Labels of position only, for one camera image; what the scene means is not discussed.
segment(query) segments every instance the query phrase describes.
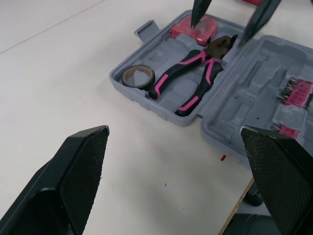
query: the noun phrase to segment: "pink and black pliers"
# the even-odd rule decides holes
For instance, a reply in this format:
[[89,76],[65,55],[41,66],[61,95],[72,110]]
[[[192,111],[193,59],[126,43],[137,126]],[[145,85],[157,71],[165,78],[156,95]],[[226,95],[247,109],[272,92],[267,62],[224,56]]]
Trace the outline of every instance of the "pink and black pliers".
[[204,73],[200,84],[194,94],[178,109],[175,114],[181,117],[188,116],[200,103],[202,97],[213,86],[217,74],[223,71],[221,59],[233,47],[237,35],[223,36],[212,41],[204,50],[192,50],[178,64],[170,67],[149,90],[149,97],[158,99],[169,84],[180,75],[191,69],[205,64]]

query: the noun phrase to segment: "gray plastic tool case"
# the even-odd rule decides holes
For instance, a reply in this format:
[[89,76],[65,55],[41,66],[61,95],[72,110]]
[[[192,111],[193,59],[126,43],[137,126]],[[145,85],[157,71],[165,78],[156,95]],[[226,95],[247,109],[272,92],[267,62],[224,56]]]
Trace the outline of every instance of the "gray plastic tool case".
[[216,38],[235,34],[239,38],[223,58],[224,71],[218,74],[212,89],[189,116],[179,117],[174,112],[195,91],[204,66],[178,77],[157,100],[150,99],[146,91],[122,85],[123,72],[130,66],[144,64],[151,67],[157,81],[190,50],[203,49],[187,35],[180,34],[176,39],[170,37],[171,28],[188,15],[191,11],[184,12],[162,30],[154,21],[139,28],[135,34],[143,45],[110,73],[114,88],[178,126],[189,125],[196,117],[202,117],[201,135],[204,140],[220,148],[224,154],[236,157],[246,167],[249,163],[239,134],[243,125],[270,129],[273,124],[282,124],[299,130],[297,141],[312,155],[313,102],[304,110],[276,101],[290,78],[313,82],[313,50],[310,48],[264,36],[238,49],[244,28],[214,17],[219,25]]

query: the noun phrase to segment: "case latch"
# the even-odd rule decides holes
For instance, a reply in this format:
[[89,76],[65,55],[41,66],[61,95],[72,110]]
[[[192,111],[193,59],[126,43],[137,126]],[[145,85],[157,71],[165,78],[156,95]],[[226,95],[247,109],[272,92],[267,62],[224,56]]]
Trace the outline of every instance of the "case latch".
[[150,39],[155,33],[159,32],[160,29],[155,23],[154,20],[150,20],[146,22],[142,27],[137,29],[134,33],[135,35],[141,39],[141,41],[144,43],[148,39]]

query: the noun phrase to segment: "white table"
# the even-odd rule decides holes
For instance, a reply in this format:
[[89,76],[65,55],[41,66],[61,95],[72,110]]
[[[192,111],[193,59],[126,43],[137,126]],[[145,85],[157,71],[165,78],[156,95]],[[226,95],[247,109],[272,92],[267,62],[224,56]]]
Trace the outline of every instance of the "white table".
[[[284,0],[263,33],[313,47],[313,7],[297,2]],[[200,119],[185,128],[163,121],[108,78],[139,48],[138,27],[150,19],[164,27],[192,4],[1,1],[0,217],[67,136],[105,124],[103,178],[84,234],[219,232],[251,172],[231,156],[220,161],[223,152],[200,137]],[[240,0],[214,0],[209,9],[239,24],[252,12]]]

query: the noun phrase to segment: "black tape roll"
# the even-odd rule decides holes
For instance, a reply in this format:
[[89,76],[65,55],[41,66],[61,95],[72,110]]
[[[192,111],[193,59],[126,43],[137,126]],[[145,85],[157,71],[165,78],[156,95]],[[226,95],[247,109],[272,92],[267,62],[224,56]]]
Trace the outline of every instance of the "black tape roll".
[[[148,75],[149,80],[145,82],[144,84],[141,85],[134,85],[128,82],[128,79],[133,76],[133,74],[136,71],[143,72]],[[146,65],[135,65],[131,66],[128,69],[126,69],[123,73],[123,78],[122,78],[122,84],[126,87],[133,87],[133,88],[138,88],[141,90],[148,91],[150,88],[154,85],[156,80],[155,72],[152,70],[152,68],[146,66]]]

